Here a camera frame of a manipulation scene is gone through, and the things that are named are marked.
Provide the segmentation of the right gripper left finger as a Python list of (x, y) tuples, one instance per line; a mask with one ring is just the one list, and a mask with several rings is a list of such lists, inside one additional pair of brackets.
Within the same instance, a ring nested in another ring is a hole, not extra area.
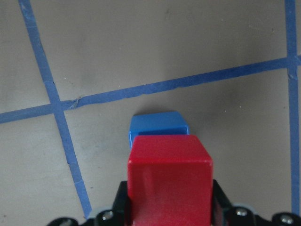
[(127, 195), (127, 181), (121, 181), (111, 209), (103, 210), (94, 218), (87, 219), (80, 224), (74, 218), (61, 217), (54, 219), (49, 226), (127, 226), (129, 198)]

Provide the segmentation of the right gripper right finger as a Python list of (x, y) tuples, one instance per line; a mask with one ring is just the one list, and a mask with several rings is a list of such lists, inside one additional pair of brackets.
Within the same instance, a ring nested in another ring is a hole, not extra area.
[(299, 226), (301, 224), (301, 217), (291, 212), (278, 212), (273, 214), (271, 219), (265, 219), (247, 204), (232, 203), (215, 179), (211, 220), (213, 226)]

